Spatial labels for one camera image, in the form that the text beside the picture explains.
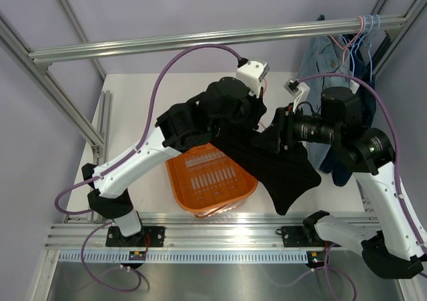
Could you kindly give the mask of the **pink hanger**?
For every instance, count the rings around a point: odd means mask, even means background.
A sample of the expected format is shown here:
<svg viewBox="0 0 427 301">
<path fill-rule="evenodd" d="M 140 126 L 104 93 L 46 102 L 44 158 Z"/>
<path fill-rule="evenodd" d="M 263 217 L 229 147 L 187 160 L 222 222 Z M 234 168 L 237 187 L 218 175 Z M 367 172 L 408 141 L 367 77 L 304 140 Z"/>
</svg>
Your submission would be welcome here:
<svg viewBox="0 0 427 301">
<path fill-rule="evenodd" d="M 356 43 L 356 40 L 362 36 L 362 34 L 364 33 L 364 30 L 366 28 L 366 18 L 362 15 L 358 15 L 357 19 L 360 22 L 360 28 L 359 28 L 358 32 L 355 35 L 353 35 L 353 38 L 351 38 L 351 40 L 345 41 L 344 39 L 342 39 L 342 41 L 343 41 L 343 45 L 342 45 L 337 41 L 337 39 L 333 35 L 330 36 L 330 39 L 342 51 L 341 65 L 345 65 L 346 56 L 352 55 L 352 52 L 350 51 L 351 47 L 353 47 L 354 44 Z"/>
<path fill-rule="evenodd" d="M 268 89 L 268 81 L 267 81 L 267 79 L 266 79 L 266 78 L 264 78 L 264 79 L 263 79 L 263 83 L 264 83 L 264 85 L 262 86 L 262 95 L 265 95 L 265 94 L 266 94 L 266 91 L 267 91 L 267 89 Z M 260 121 L 259 121 L 259 126 L 260 126 L 263 130 L 265 130 L 265 129 L 266 129 L 266 126 L 264 125 L 264 123 L 262 122 L 262 120 L 260 120 Z"/>
</svg>

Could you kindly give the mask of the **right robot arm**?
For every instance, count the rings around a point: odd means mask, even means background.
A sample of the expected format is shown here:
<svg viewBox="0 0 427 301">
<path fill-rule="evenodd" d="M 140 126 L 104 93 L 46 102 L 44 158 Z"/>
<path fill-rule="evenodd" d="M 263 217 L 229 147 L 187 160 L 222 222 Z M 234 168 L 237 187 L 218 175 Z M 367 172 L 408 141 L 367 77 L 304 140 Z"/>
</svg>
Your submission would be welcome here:
<svg viewBox="0 0 427 301">
<path fill-rule="evenodd" d="M 380 230 L 364 230 L 318 211 L 303 221 L 304 240 L 311 245 L 335 243 L 355 252 L 383 279 L 411 279 L 423 273 L 426 236 L 401 179 L 395 177 L 396 154 L 381 130 L 362 125 L 360 99 L 345 87 L 321 94 L 320 114 L 304 115 L 294 105 L 276 110 L 272 124 L 252 144 L 277 153 L 298 142 L 328 144 L 367 195 Z"/>
</svg>

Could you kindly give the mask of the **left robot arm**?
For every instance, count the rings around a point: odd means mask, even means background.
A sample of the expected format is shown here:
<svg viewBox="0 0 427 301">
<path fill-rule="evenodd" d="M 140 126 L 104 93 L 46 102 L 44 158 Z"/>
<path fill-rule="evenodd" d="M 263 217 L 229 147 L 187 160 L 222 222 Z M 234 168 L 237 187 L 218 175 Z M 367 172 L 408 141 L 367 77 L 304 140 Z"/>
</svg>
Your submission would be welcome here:
<svg viewBox="0 0 427 301">
<path fill-rule="evenodd" d="M 85 164 L 83 179 L 91 187 L 89 207 L 110 219 L 129 246 L 139 245 L 144 230 L 128 191 L 147 172 L 188 150 L 209 143 L 221 123 L 255 129 L 265 114 L 265 83 L 259 79 L 223 77 L 183 103 L 161 114 L 153 129 L 116 158 L 100 165 Z"/>
</svg>

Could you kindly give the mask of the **black skirt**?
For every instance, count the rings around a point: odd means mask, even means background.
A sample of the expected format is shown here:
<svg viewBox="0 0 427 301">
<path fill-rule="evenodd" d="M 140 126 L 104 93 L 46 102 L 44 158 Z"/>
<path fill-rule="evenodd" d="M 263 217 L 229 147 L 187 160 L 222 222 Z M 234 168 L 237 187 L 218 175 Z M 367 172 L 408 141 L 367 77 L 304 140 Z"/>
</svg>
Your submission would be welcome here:
<svg viewBox="0 0 427 301">
<path fill-rule="evenodd" d="M 302 143 L 273 153 L 252 145 L 259 135 L 258 131 L 228 124 L 210 143 L 262 183 L 276 213 L 284 216 L 300 196 L 318 187 L 322 178 L 309 162 Z"/>
</svg>

